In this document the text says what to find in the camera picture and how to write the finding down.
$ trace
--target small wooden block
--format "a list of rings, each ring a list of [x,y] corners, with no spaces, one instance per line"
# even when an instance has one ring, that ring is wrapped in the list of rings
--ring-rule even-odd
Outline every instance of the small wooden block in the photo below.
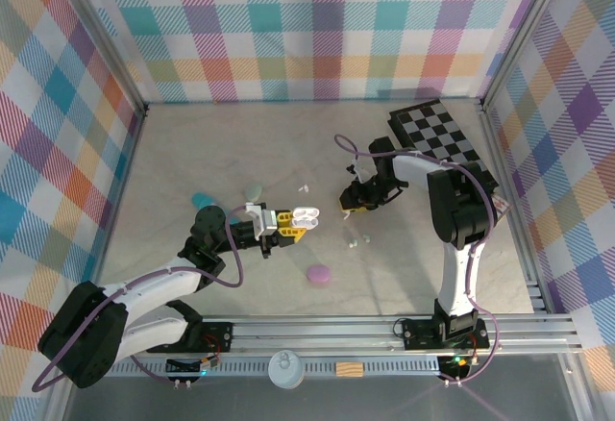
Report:
[[[346,378],[360,378],[363,376],[363,362],[338,361],[335,363],[335,375]]]

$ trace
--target pink sponge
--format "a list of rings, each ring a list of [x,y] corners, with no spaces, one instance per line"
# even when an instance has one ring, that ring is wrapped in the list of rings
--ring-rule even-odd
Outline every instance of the pink sponge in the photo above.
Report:
[[[323,264],[314,264],[307,269],[307,278],[315,284],[325,284],[331,278],[331,270]]]

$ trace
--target plaid fabric backdrop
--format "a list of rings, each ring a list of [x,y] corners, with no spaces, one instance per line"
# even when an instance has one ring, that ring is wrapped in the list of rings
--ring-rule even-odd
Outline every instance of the plaid fabric backdrop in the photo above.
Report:
[[[615,0],[553,0],[496,109],[555,307],[615,412]]]
[[[101,254],[134,109],[67,0],[0,0],[0,420],[34,419],[42,331]]]
[[[91,0],[151,101],[475,96],[529,0]]]

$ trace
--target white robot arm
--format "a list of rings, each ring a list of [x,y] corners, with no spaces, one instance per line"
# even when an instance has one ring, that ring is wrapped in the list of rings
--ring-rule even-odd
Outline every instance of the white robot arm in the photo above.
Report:
[[[57,360],[63,374],[78,387],[96,383],[116,361],[158,346],[211,352],[211,343],[204,337],[216,334],[225,324],[206,325],[196,310],[177,298],[213,280],[241,285],[241,269],[237,284],[217,280],[225,267],[218,255],[232,250],[228,234],[237,249],[258,247],[268,258],[273,247],[292,245],[318,225],[315,208],[268,210],[264,204],[246,204],[245,210],[253,220],[231,224],[227,233],[225,213],[215,206],[205,207],[198,211],[184,249],[167,264],[119,284],[77,285],[40,338],[39,351]],[[97,308],[95,317],[88,318]],[[87,320],[91,322],[80,331]],[[230,345],[228,325],[214,337],[220,347]]]
[[[470,299],[474,300],[480,254],[484,247],[482,240],[490,224],[488,210],[480,193],[463,173],[443,166],[438,161],[426,161],[412,155],[395,155],[393,143],[388,137],[374,140],[369,151],[375,155],[377,174],[369,180],[356,177],[351,182],[339,199],[342,210],[375,210],[399,196],[409,184],[426,190],[430,195],[433,227],[444,242],[442,286],[435,300],[431,323],[437,328],[434,340],[450,341],[474,333],[477,326],[483,324]],[[490,192],[486,191],[483,184],[480,166],[475,162],[464,163],[462,166],[489,195]],[[356,174],[354,166],[348,169]],[[492,214],[495,214],[490,196],[489,203]],[[472,269],[467,279],[471,254]],[[408,331],[419,337],[431,333],[431,330],[425,329]],[[423,341],[433,344],[431,339]]]

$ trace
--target black and white checkerboard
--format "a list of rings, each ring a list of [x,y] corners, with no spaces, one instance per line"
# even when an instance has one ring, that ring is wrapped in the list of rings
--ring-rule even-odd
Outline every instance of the black and white checkerboard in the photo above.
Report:
[[[498,183],[439,100],[390,113],[388,121],[402,147],[412,147],[440,160],[476,161],[491,191]]]

